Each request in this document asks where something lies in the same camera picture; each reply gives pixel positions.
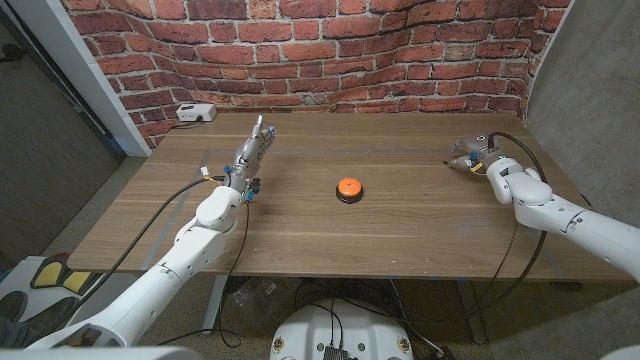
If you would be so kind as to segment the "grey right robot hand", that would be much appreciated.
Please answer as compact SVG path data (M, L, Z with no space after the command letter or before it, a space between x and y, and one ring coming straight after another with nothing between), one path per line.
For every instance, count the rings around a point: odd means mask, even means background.
M505 158L504 152L499 148L499 141L495 139L494 146L490 148L488 139L487 133L474 133L460 138L451 149L456 158L446 160L444 164L485 175L493 163Z

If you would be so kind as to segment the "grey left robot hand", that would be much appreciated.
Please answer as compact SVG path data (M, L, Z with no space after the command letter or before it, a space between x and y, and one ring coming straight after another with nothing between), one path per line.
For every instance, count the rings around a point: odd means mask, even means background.
M260 163L276 137L273 125L265 126L260 114L245 143L238 148L234 162L227 173L226 185L243 192L259 169Z

